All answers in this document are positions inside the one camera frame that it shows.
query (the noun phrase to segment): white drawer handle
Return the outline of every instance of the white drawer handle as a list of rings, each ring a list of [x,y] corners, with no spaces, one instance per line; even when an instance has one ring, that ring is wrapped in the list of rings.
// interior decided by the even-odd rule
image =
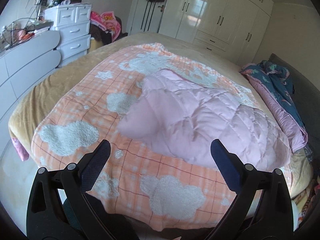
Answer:
[[[71,47],[70,49],[77,49],[77,48],[79,48],[81,45],[80,44],[78,44],[77,46],[75,46],[75,47]]]
[[[74,31],[70,31],[70,33],[77,33],[78,31],[80,31],[80,29],[76,29]]]

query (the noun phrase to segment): bed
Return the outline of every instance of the bed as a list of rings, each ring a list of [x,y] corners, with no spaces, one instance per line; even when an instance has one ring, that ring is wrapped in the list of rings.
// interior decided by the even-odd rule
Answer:
[[[89,53],[59,69],[56,73],[34,87],[21,101],[9,120],[9,131],[20,157],[27,159],[30,155],[38,166],[46,166],[52,170],[62,169],[69,162],[77,162],[81,158],[79,154],[73,157],[62,156],[58,159],[57,156],[51,156],[48,153],[44,157],[40,152],[45,151],[45,146],[42,147],[42,144],[40,146],[36,145],[37,141],[34,138],[36,129],[39,125],[50,122],[47,118],[48,115],[55,118],[54,111],[59,107],[57,103],[61,102],[61,99],[66,94],[68,97],[68,93],[79,82],[84,82],[85,79],[83,78],[100,62],[112,57],[116,52],[119,54],[120,51],[129,51],[131,46],[154,43],[162,44],[169,52],[176,55],[187,57],[195,62],[200,62],[200,64],[213,68],[238,86],[248,88],[259,108],[270,120],[276,123],[258,93],[252,88],[246,78],[239,74],[241,70],[239,66],[189,43],[160,34],[138,33]],[[82,152],[90,152],[95,147],[96,144],[92,144],[90,147],[82,147]],[[150,151],[139,150],[138,153],[132,153],[128,151],[128,148],[126,150],[127,152],[124,155],[123,153],[120,155],[117,155],[116,152],[112,153],[115,158],[111,160],[109,167],[105,169],[105,174],[100,178],[104,182],[108,181],[109,188],[100,188],[100,190],[93,190],[91,192],[93,196],[101,200],[108,213],[119,213],[135,218],[157,231],[161,231],[164,228],[211,228],[219,222],[235,197],[235,194],[227,189],[221,174],[217,171],[199,168],[196,165],[185,163],[183,160],[161,156]],[[127,159],[126,165],[124,165],[124,160],[122,160],[124,157]],[[143,190],[139,184],[141,177],[146,174],[145,166],[157,170],[157,172],[153,172],[153,175],[158,179],[172,174],[180,180],[179,187],[183,188],[183,186],[187,185],[200,187],[204,192],[204,200],[200,203],[201,207],[196,207],[194,212],[191,212],[192,215],[188,213],[187,215],[183,214],[182,217],[154,212],[156,207],[153,209],[149,206],[149,202],[152,199],[151,195],[146,190]],[[312,177],[312,169],[303,150],[291,157],[289,165],[284,168],[284,174],[291,197],[298,195],[308,186]],[[146,181],[147,184],[152,184],[153,182],[155,181]],[[255,205],[259,200],[259,196],[259,193],[257,193]],[[250,210],[251,214],[253,214],[254,209],[255,206],[253,205],[252,210]]]

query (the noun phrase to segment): blanket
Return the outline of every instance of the blanket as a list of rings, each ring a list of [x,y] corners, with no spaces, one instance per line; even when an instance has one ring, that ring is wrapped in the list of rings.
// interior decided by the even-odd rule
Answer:
[[[224,89],[240,103],[260,108],[249,89],[204,64],[168,52],[161,44],[128,47],[98,64],[58,101],[36,128],[32,158],[48,170],[63,169],[107,139],[111,156],[88,193],[101,200],[108,213],[135,218],[158,231],[212,228],[235,198],[220,172],[154,153],[117,130],[141,95],[145,75],[163,68],[202,86]],[[290,164],[282,168],[292,189],[290,169]],[[248,215],[253,215],[259,196],[260,192]]]
[[[305,147],[308,135],[291,99],[293,84],[287,68],[263,60],[258,65],[248,64],[240,72],[247,76],[260,94],[283,132],[293,152]]]
[[[261,110],[168,69],[145,77],[142,95],[119,122],[118,131],[156,153],[213,169],[217,165],[210,145],[217,138],[243,163],[261,171],[283,167],[291,156],[288,138]]]

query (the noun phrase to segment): wardrobe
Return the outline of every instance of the wardrobe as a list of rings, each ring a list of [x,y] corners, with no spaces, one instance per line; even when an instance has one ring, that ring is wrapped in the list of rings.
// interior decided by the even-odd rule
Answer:
[[[242,66],[257,53],[272,7],[272,0],[168,0],[159,33]]]

